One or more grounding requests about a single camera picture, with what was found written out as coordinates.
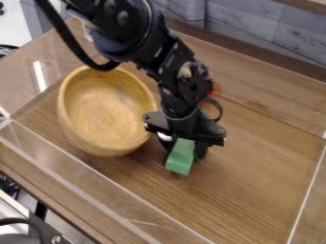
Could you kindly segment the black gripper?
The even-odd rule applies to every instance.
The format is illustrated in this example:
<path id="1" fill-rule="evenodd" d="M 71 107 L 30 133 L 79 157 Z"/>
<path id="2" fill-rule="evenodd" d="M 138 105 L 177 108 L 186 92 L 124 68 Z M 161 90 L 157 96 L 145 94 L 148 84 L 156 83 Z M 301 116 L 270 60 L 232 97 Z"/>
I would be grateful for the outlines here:
<path id="1" fill-rule="evenodd" d="M 202 105 L 182 118 L 170 117 L 164 111 L 148 112 L 144 114 L 146 131 L 158 136 L 158 140 L 169 152 L 180 138 L 198 142 L 196 145 L 196 158 L 206 157 L 209 147 L 225 146 L 228 131 L 218 125 L 224 116 L 224 107 L 217 100 L 208 96 L 204 100 L 220 111 L 220 116 L 212 118 L 206 115 Z"/>

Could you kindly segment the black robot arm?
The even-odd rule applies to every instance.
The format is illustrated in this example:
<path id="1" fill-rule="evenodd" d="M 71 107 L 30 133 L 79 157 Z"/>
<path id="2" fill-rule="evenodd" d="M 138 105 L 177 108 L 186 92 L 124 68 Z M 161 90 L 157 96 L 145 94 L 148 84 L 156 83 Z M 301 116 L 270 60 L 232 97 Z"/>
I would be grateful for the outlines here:
<path id="1" fill-rule="evenodd" d="M 110 71 L 132 62 L 158 84 L 161 106 L 144 115 L 148 131 L 173 138 L 168 149 L 188 139 L 193 154 L 205 158 L 212 146 L 222 146 L 228 131 L 220 117 L 205 114 L 204 103 L 220 103 L 210 95 L 214 80 L 206 65 L 197 59 L 185 42 L 172 34 L 165 15 L 150 0 L 62 0 L 67 11 L 90 30 L 99 53 L 109 59 L 98 64 L 83 50 L 50 0 L 35 0 L 62 40 L 79 60 L 99 71 Z"/>

